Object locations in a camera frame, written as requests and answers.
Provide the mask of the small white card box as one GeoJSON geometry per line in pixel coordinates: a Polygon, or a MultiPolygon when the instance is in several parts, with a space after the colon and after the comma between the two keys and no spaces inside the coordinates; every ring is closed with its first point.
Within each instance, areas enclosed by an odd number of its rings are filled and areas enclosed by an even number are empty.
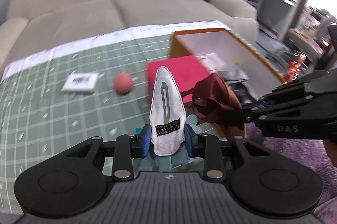
{"type": "Polygon", "coordinates": [[[76,93],[93,93],[98,81],[98,73],[73,73],[70,74],[61,91],[76,93]]]}

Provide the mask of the green checkered tablecloth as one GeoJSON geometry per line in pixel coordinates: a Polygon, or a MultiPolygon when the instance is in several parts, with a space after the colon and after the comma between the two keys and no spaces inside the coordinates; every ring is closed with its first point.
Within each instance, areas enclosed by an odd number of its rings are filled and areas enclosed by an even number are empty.
{"type": "Polygon", "coordinates": [[[132,27],[9,64],[1,82],[1,212],[21,212],[14,182],[26,169],[92,136],[112,141],[148,123],[146,64],[168,58],[173,32],[221,27],[219,21],[132,27]],[[113,80],[123,72],[133,87],[118,94],[113,80]],[[73,73],[98,73],[94,92],[62,92],[73,73]]]}

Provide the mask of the red box lid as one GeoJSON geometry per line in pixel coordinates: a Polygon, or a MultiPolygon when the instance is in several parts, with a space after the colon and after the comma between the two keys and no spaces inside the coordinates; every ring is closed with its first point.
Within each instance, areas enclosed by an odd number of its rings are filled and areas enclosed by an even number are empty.
{"type": "Polygon", "coordinates": [[[198,81],[210,75],[210,72],[192,55],[150,62],[146,64],[147,101],[149,104],[152,100],[156,71],[161,66],[165,66],[171,72],[180,92],[187,92],[198,81]]]}

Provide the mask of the dark navy cloth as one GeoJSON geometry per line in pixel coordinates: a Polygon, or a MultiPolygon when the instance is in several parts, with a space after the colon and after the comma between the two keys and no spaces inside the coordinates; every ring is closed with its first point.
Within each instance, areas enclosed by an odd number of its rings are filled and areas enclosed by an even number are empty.
{"type": "Polygon", "coordinates": [[[242,83],[231,84],[230,88],[241,104],[248,104],[256,101],[255,98],[251,96],[248,88],[242,83]]]}

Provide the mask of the grey shiny cloth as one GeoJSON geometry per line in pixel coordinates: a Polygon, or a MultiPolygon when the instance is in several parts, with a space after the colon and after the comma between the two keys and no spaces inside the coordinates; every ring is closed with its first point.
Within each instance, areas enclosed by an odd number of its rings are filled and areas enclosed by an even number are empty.
{"type": "Polygon", "coordinates": [[[249,80],[247,74],[243,71],[240,66],[232,65],[232,66],[224,66],[217,70],[217,74],[225,81],[225,82],[245,82],[249,80]]]}

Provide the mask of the beige fabric sofa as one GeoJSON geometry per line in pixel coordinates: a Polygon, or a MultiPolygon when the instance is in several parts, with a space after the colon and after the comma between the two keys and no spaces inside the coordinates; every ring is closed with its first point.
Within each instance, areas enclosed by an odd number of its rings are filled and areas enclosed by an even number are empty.
{"type": "Polygon", "coordinates": [[[34,53],[129,27],[218,20],[249,43],[257,12],[243,0],[10,0],[1,68],[34,53]]]}

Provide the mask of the grey office chair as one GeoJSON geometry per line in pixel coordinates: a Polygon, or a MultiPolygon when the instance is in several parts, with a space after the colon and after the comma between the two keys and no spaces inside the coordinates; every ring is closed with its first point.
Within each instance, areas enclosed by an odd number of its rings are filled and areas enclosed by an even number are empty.
{"type": "Polygon", "coordinates": [[[309,28],[291,28],[288,37],[298,51],[307,56],[311,63],[316,63],[328,47],[324,39],[328,34],[328,26],[336,23],[335,16],[323,16],[318,25],[309,28]]]}

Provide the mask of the white grey sock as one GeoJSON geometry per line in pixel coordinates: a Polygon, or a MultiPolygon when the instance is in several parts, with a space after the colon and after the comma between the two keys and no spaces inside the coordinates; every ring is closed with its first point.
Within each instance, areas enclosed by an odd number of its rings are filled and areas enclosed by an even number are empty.
{"type": "Polygon", "coordinates": [[[186,111],[179,89],[165,66],[157,69],[150,109],[151,142],[157,156],[175,154],[185,141],[186,111]]]}

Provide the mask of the smartphone on stand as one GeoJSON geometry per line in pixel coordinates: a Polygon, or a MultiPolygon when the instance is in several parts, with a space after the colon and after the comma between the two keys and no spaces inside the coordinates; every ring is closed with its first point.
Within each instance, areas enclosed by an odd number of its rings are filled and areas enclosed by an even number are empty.
{"type": "Polygon", "coordinates": [[[286,69],[284,79],[286,82],[292,82],[298,79],[298,76],[301,71],[301,67],[305,62],[307,56],[302,53],[295,53],[292,57],[292,60],[288,64],[286,69]]]}

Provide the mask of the dark red cloth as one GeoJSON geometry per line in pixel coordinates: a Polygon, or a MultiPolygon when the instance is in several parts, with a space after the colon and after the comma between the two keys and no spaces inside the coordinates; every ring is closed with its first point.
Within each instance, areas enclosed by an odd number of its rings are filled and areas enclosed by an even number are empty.
{"type": "Polygon", "coordinates": [[[220,126],[228,140],[237,135],[246,137],[245,124],[229,125],[225,120],[232,110],[241,110],[242,106],[231,88],[216,73],[198,81],[180,95],[182,98],[190,95],[191,101],[186,106],[202,121],[220,126]]]}

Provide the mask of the pale teal sock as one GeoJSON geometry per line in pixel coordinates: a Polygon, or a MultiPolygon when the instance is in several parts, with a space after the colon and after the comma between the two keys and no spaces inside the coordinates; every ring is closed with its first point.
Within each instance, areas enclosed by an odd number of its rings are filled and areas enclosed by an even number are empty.
{"type": "Polygon", "coordinates": [[[196,134],[203,132],[197,126],[197,117],[192,114],[179,120],[178,130],[156,136],[145,158],[133,159],[134,174],[150,172],[187,172],[202,164],[203,160],[191,158],[185,146],[184,125],[190,125],[196,134]]]}

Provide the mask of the pink ball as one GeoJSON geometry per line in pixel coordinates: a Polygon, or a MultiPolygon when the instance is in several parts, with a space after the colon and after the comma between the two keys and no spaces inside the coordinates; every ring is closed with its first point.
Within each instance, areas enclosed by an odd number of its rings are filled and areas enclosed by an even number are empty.
{"type": "Polygon", "coordinates": [[[113,80],[114,89],[118,94],[126,94],[132,90],[133,81],[128,73],[120,73],[113,80]]]}

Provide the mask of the orange cardboard box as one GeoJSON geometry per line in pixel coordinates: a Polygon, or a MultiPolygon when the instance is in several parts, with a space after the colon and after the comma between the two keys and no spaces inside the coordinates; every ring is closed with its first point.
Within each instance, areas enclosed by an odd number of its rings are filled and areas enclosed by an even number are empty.
{"type": "Polygon", "coordinates": [[[285,83],[283,76],[258,50],[224,28],[194,29],[173,33],[170,57],[193,55],[209,73],[242,69],[254,98],[285,83]]]}

